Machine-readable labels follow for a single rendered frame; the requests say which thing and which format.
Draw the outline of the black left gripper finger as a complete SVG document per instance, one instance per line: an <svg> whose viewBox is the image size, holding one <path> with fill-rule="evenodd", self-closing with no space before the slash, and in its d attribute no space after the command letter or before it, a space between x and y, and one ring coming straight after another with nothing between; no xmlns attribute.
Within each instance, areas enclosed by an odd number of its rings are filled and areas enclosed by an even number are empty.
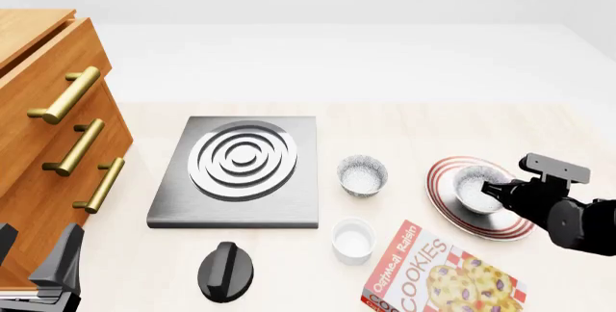
<svg viewBox="0 0 616 312"><path fill-rule="evenodd" d="M8 256L16 237L18 230L8 223L0 223L0 266Z"/></svg>
<svg viewBox="0 0 616 312"><path fill-rule="evenodd" d="M53 250L29 276L38 291L62 291L80 295L80 253L85 231L76 223L63 231Z"/></svg>

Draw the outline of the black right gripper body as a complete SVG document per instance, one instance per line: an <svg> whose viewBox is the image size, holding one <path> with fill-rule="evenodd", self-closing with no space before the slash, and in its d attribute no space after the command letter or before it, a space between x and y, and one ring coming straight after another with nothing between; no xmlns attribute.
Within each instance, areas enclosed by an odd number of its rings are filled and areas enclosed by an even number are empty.
<svg viewBox="0 0 616 312"><path fill-rule="evenodd" d="M528 213L526 190L528 183L525 181L512 181L501 184L500 203L507 209L518 215Z"/></svg>

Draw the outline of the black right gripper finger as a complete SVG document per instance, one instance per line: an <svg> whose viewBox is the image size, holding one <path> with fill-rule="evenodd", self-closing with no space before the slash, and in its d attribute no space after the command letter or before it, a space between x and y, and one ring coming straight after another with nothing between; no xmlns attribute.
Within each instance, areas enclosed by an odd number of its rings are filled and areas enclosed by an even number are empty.
<svg viewBox="0 0 616 312"><path fill-rule="evenodd" d="M481 187L481 192L486 195L489 195L490 197L494 199L500 199L503 186L504 184L496 184L496 183L484 181Z"/></svg>

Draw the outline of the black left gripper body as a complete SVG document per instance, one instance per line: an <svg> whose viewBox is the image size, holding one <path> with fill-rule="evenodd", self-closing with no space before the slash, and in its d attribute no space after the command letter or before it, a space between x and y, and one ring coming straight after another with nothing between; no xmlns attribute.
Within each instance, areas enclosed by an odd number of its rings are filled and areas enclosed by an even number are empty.
<svg viewBox="0 0 616 312"><path fill-rule="evenodd" d="M1 288L0 312L76 312L80 294L80 284L36 290Z"/></svg>

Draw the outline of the patterned black-white bowl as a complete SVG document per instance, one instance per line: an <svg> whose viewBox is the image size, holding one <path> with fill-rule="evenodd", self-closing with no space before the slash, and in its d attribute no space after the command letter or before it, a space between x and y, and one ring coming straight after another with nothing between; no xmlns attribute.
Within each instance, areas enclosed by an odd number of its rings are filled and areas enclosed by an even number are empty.
<svg viewBox="0 0 616 312"><path fill-rule="evenodd" d="M512 181L499 169L473 165L462 168L453 178L455 195L468 210L480 215L497 213L502 204L490 195L481 191L483 184L507 184Z"/></svg>
<svg viewBox="0 0 616 312"><path fill-rule="evenodd" d="M350 155L337 166L343 190L358 198L368 198L382 190L388 181L386 167L370 155Z"/></svg>

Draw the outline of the plate with red rings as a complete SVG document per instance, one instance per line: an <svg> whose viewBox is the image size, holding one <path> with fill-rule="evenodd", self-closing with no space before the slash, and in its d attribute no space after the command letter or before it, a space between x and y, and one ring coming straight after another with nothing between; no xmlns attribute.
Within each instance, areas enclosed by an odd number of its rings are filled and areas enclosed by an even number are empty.
<svg viewBox="0 0 616 312"><path fill-rule="evenodd" d="M531 221L502 208L497 213L480 215L458 200L453 187L454 175L464 167L480 165L499 169L512 180L514 175L497 164L472 156L452 156L435 163L426 176L426 192L438 212L461 230L483 239L510 242L523 239L535 230Z"/></svg>

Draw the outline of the small flat plate on stalk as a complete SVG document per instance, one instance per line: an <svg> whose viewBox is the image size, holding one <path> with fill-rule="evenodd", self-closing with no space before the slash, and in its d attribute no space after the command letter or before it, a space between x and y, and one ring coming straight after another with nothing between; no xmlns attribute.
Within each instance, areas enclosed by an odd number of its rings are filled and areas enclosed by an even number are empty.
<svg viewBox="0 0 616 312"><path fill-rule="evenodd" d="M540 176L541 181L558 179L567 184L588 184L591 170L536 153L528 153L519 161L520 169Z"/></svg>

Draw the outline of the flat stove plate with rings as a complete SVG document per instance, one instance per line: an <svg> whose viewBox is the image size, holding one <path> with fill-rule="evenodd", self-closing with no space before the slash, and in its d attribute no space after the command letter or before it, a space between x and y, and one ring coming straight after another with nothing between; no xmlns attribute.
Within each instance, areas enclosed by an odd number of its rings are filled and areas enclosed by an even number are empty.
<svg viewBox="0 0 616 312"><path fill-rule="evenodd" d="M314 117L189 117L151 228L319 227Z"/></svg>

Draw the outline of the small wooden drawer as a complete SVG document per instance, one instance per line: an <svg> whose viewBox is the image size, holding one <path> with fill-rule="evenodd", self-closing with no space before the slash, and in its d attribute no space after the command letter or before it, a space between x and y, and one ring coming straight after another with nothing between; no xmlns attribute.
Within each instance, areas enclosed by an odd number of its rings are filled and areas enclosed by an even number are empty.
<svg viewBox="0 0 616 312"><path fill-rule="evenodd" d="M0 288L31 288L28 277L46 259L68 224L84 224L88 213L72 207L89 201L107 173L98 167L125 155L130 139L95 143L68 177L44 170L42 164L60 158L37 159L8 192L0 197L0 223L18 231L0 265Z"/></svg>

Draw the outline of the medium wooden drawer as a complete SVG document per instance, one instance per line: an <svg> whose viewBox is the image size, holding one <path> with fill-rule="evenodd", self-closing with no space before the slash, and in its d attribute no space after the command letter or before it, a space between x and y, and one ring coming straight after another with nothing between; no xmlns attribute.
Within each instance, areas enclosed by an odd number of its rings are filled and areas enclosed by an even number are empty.
<svg viewBox="0 0 616 312"><path fill-rule="evenodd" d="M29 180L29 172L36 178L67 181L69 178L44 171L41 165L59 163L83 136L74 127L87 126L97 119L105 126L70 175L82 178L96 165L125 155L133 143L105 81L99 80L57 125L26 117L24 113L13 114L10 120L0 120L0 197Z"/></svg>

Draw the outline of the oatmeal raisin cookies box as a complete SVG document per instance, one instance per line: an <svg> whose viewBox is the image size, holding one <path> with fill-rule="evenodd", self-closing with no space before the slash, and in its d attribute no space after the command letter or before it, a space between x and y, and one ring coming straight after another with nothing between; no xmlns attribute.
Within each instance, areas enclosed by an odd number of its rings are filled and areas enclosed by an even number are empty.
<svg viewBox="0 0 616 312"><path fill-rule="evenodd" d="M523 312L526 285L404 221L364 285L375 312Z"/></svg>

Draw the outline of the small white ramekin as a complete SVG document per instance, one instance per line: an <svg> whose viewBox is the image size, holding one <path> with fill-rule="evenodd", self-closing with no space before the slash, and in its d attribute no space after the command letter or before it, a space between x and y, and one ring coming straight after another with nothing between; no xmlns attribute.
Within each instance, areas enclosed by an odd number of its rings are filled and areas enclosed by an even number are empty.
<svg viewBox="0 0 616 312"><path fill-rule="evenodd" d="M331 244L337 259L345 265L363 265L371 256L376 243L373 227L359 218L346 218L332 228Z"/></svg>

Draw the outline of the large wooden drawer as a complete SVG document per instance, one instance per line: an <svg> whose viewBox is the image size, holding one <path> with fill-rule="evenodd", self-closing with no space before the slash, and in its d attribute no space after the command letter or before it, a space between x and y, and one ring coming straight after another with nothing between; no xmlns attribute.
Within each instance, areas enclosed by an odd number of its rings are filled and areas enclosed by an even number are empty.
<svg viewBox="0 0 616 312"><path fill-rule="evenodd" d="M12 71L0 78L0 152L28 147L39 151L65 123L28 117L31 109L50 109L68 90L90 90L68 81L66 74L99 71L104 77L111 64L90 19L76 19Z"/></svg>

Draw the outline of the round black stove knob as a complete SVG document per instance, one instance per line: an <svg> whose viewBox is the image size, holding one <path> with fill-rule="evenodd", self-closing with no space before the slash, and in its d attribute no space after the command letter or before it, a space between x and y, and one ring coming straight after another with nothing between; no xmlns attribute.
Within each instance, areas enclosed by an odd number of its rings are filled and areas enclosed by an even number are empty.
<svg viewBox="0 0 616 312"><path fill-rule="evenodd" d="M245 294L253 277L254 267L248 253L234 242L220 242L201 263L197 284L206 299L226 303Z"/></svg>

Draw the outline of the wooden cabinet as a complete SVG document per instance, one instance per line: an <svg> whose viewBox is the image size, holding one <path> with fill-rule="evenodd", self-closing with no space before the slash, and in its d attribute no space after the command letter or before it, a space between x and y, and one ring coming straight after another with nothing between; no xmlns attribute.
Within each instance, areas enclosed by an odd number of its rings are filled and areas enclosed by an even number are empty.
<svg viewBox="0 0 616 312"><path fill-rule="evenodd" d="M0 9L0 78L76 19L84 18L76 17L72 10ZM99 77L90 88L99 80L105 81L106 75ZM33 287L13 289L31 290Z"/></svg>

